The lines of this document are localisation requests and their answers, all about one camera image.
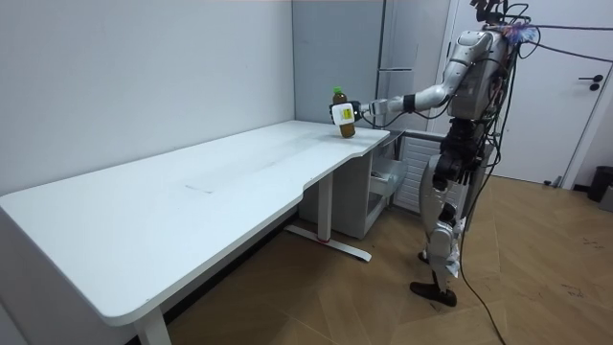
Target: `herringbone floor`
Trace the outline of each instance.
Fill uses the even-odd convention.
[[[386,211],[369,264],[282,233],[170,324],[179,344],[497,344],[462,280],[455,309],[423,300],[419,221]],[[585,194],[492,178],[466,238],[465,272],[509,344],[613,344],[613,214]]]

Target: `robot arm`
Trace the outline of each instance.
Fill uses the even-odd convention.
[[[481,68],[479,71],[476,71],[476,77],[482,81],[488,79],[489,77],[485,76],[484,73],[486,73],[488,70],[490,73],[492,73],[498,69],[499,66],[497,65],[491,66],[491,64],[494,64],[495,62],[490,61],[490,59],[494,60],[494,58],[491,56],[492,52],[490,51],[490,48],[499,40],[500,37],[493,32],[474,31],[462,33],[456,42],[453,55],[445,67],[442,83],[430,86],[413,95],[397,96],[390,100],[375,100],[368,104],[353,102],[352,110],[355,116],[354,119],[350,119],[350,121],[358,121],[364,116],[379,116],[387,113],[412,113],[414,111],[423,111],[439,107],[446,102],[449,102],[450,99],[457,93],[458,89],[463,84],[463,81],[466,80],[467,75],[471,71],[471,67],[476,61],[485,59],[485,65],[493,67],[489,69]],[[336,125],[345,125],[348,122],[348,119],[342,116],[343,111],[347,108],[348,103],[334,105],[331,108],[332,119],[334,119],[334,123]]]

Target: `black trash bin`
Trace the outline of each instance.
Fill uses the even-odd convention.
[[[601,202],[606,189],[613,184],[613,167],[597,167],[594,180],[590,190],[587,192],[587,197],[591,200]]]

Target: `door handle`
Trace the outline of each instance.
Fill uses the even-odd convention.
[[[594,78],[579,78],[580,81],[593,81],[593,82],[601,82],[604,81],[603,75],[596,75]]]

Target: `humanoid robot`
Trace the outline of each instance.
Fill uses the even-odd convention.
[[[499,20],[491,13],[498,1],[472,1],[471,4],[477,7],[479,21],[492,24]],[[434,282],[414,282],[410,289],[450,307],[456,306],[457,298],[447,286],[447,277],[457,276],[458,239],[464,231],[465,218],[457,205],[447,200],[447,193],[456,183],[467,186],[481,183],[474,175],[486,159],[486,136],[492,116],[500,113],[515,59],[515,51],[501,33],[463,32],[455,43],[441,84],[390,100],[366,104],[348,102],[330,107],[333,121],[340,126],[366,116],[410,114],[447,104],[452,117],[451,129],[441,143],[440,154],[428,162],[420,184],[420,214],[427,245],[419,258],[430,265]],[[347,116],[348,110],[353,114],[351,118]]]

